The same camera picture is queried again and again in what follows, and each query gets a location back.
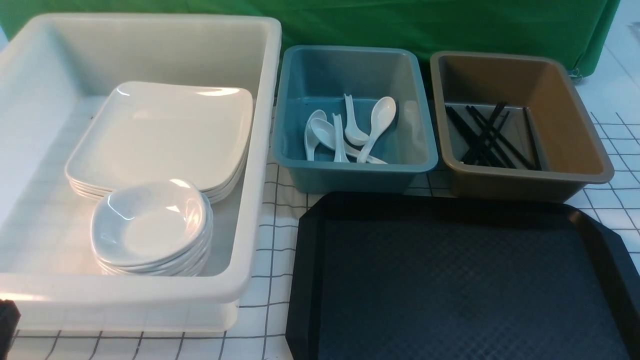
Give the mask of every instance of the stack of plates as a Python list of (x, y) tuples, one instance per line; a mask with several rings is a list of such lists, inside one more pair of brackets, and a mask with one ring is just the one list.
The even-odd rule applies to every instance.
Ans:
[(252, 115), (245, 89), (124, 83), (105, 101), (65, 172), (72, 189), (92, 199), (180, 178), (218, 202), (244, 169)]

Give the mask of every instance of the brown plastic bin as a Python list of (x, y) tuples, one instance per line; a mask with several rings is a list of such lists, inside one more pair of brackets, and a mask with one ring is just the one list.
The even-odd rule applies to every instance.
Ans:
[[(453, 170), (452, 193), (459, 197), (564, 202), (587, 184), (602, 184), (614, 174), (611, 161), (584, 105), (558, 62), (507, 54), (445, 51), (431, 57), (431, 76), (442, 159)], [(465, 106), (486, 118), (500, 101), (508, 103), (509, 120), (500, 132), (541, 170), (527, 170), (504, 147), (516, 168), (483, 167), (460, 162), (469, 146), (449, 120), (452, 106), (479, 134)]]

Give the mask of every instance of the black tray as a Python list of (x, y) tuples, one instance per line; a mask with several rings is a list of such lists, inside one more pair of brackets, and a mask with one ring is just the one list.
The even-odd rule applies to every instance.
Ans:
[(561, 204), (332, 193), (301, 219), (286, 339), (306, 359), (640, 359), (620, 237)]

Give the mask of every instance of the chopstick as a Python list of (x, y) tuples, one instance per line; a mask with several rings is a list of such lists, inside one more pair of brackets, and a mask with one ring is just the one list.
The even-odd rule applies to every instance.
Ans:
[[(472, 111), (472, 107), (467, 105), (466, 107), (467, 112), (469, 112), (469, 115), (471, 115), (471, 117), (474, 119), (474, 121), (476, 122), (476, 125), (478, 125), (478, 127), (480, 129), (484, 129), (485, 125), (477, 118), (477, 115)], [(493, 131), (494, 133), (496, 133), (496, 130), (492, 127), (490, 129), (491, 131)], [(498, 138), (503, 137), (502, 134), (497, 133), (498, 134)], [(508, 168), (516, 168), (516, 165), (513, 163), (513, 161), (511, 161), (511, 159), (509, 158), (509, 156), (507, 155), (506, 152), (504, 152), (504, 150), (502, 149), (502, 147), (500, 146), (500, 144), (498, 144), (497, 142), (493, 145), (493, 148), (496, 150), (496, 152), (498, 153), (498, 155), (500, 156), (500, 158), (502, 158), (502, 160), (504, 161), (504, 163), (507, 165)]]
[[(456, 110), (454, 110), (450, 106), (445, 107), (453, 126), (458, 130), (462, 139), (467, 143), (467, 145), (471, 145), (476, 143), (478, 140), (478, 135), (469, 127), (469, 125), (458, 115)], [(487, 161), (491, 166), (494, 167), (505, 167), (504, 164), (498, 159), (492, 152), (488, 152), (484, 156), (481, 157), (482, 160)]]
[[(495, 145), (495, 142), (498, 139), (498, 135), (500, 134), (500, 130), (502, 130), (502, 127), (507, 122), (507, 118), (509, 117), (510, 113), (511, 113), (510, 111), (507, 111), (507, 113), (504, 114), (504, 116), (502, 117), (502, 121), (498, 125), (498, 128), (495, 130), (495, 134), (491, 135), (489, 139), (489, 144), (485, 145), (484, 149), (480, 151), (479, 153), (480, 155), (484, 155), (487, 151), (491, 151), (491, 148)], [(476, 159), (471, 159), (470, 161), (474, 163), (476, 162)]]
[[(478, 109), (476, 109), (475, 106), (467, 106), (467, 111), (469, 113), (475, 113), (476, 114), (476, 117), (474, 117), (473, 114), (472, 114), (472, 117), (476, 121), (476, 124), (481, 129), (484, 128), (484, 126), (487, 126), (488, 120), (486, 120), (484, 118), (484, 116), (480, 113), (480, 111), (478, 111)], [(520, 151), (518, 151), (518, 149), (516, 149), (515, 146), (513, 146), (513, 144), (511, 142), (509, 142), (509, 140), (507, 140), (507, 138), (504, 137), (504, 135), (498, 134), (498, 139), (500, 141), (502, 141), (502, 143), (507, 147), (507, 149), (509, 149), (511, 151), (511, 153), (518, 159), (518, 161), (520, 161), (527, 169), (536, 170), (536, 166), (533, 165), (531, 162), (529, 162), (529, 160), (527, 160), (527, 158), (525, 158), (524, 155), (522, 155), (520, 153)]]
[(482, 130), (482, 133), (480, 133), (480, 136), (478, 136), (477, 142), (473, 146), (471, 146), (467, 151), (467, 153), (462, 157), (462, 160), (460, 160), (461, 162), (465, 164), (473, 165), (473, 163), (470, 160), (477, 158), (478, 151), (484, 147), (484, 142), (489, 136), (489, 132), (490, 132), (489, 128), (493, 127), (493, 124), (498, 119), (498, 116), (500, 115), (500, 113), (502, 112), (505, 106), (507, 106), (506, 102), (504, 101), (498, 102), (498, 105), (495, 106), (495, 108), (493, 109), (493, 113), (489, 117), (488, 125)]
[(529, 114), (527, 113), (527, 108), (522, 108), (522, 113), (524, 114), (524, 121), (527, 123), (527, 127), (529, 128), (529, 145), (531, 146), (531, 152), (533, 152), (533, 162), (536, 164), (536, 170), (542, 170), (542, 166), (540, 166), (540, 156), (538, 156), (538, 147), (536, 146), (536, 141), (533, 138), (533, 127), (531, 126), (531, 121), (529, 120)]

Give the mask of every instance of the white plastic bin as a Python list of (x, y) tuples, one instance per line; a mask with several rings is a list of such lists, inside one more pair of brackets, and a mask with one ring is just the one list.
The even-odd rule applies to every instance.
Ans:
[[(0, 53), (0, 299), (17, 301), (20, 329), (233, 325), (251, 278), (280, 41), (280, 23), (262, 17), (50, 14), (9, 43)], [(214, 245), (200, 277), (101, 275), (90, 248), (95, 202), (65, 178), (104, 99), (133, 80), (253, 95), (245, 174), (214, 206)]]

